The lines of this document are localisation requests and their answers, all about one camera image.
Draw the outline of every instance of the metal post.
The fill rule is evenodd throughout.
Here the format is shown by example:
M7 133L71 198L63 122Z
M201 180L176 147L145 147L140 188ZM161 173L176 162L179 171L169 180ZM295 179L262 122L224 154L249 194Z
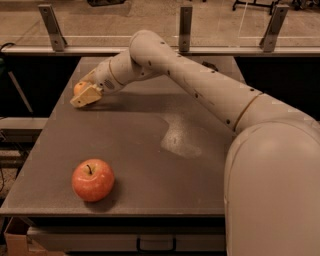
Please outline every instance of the metal post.
M179 51L180 52L188 52L190 49L191 21L192 21L192 6L181 6L180 32L179 32Z
M41 4L38 8L46 25L52 49L56 52L63 52L67 42L61 34L61 30L51 4Z
M275 10L270 19L268 28L265 32L264 37L260 42L260 48L264 52L274 51L281 26L283 24L284 19L286 18L288 10L289 10L288 5L279 4L275 6Z

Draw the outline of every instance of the apple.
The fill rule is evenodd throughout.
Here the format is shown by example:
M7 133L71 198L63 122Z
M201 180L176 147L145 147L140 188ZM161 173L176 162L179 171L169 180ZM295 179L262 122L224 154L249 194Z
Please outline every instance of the apple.
M111 166L101 159L80 163L72 175L73 191L86 202L97 202L106 197L114 184Z

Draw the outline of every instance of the floor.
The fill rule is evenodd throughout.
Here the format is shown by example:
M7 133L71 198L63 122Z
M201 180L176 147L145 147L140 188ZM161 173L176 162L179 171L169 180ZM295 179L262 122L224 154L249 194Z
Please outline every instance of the floor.
M278 46L319 46L320 8L296 11L292 0ZM62 34L72 46L128 46L131 35L150 29L177 46L181 5L193 6L191 46L258 46L269 24L268 8L234 0L126 0L121 5L91 7L84 0L0 1L0 44L50 45L38 5L52 4ZM258 0L270 4L271 0Z

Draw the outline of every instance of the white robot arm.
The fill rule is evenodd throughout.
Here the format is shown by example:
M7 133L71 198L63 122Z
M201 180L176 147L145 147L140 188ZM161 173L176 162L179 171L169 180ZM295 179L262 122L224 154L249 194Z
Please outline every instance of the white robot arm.
M225 166L228 255L318 256L320 126L312 117L177 54L146 30L83 78L71 103L81 107L101 98L103 86L113 93L163 74L238 134Z

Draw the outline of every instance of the tabletop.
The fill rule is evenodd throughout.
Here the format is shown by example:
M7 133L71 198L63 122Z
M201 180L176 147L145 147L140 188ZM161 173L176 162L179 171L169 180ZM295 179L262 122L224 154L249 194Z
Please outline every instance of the tabletop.
M7 216L216 216L224 214L224 165L233 133L166 76L134 82L82 109L72 88L103 58L82 58L0 214ZM71 176L90 158L114 170L96 203Z

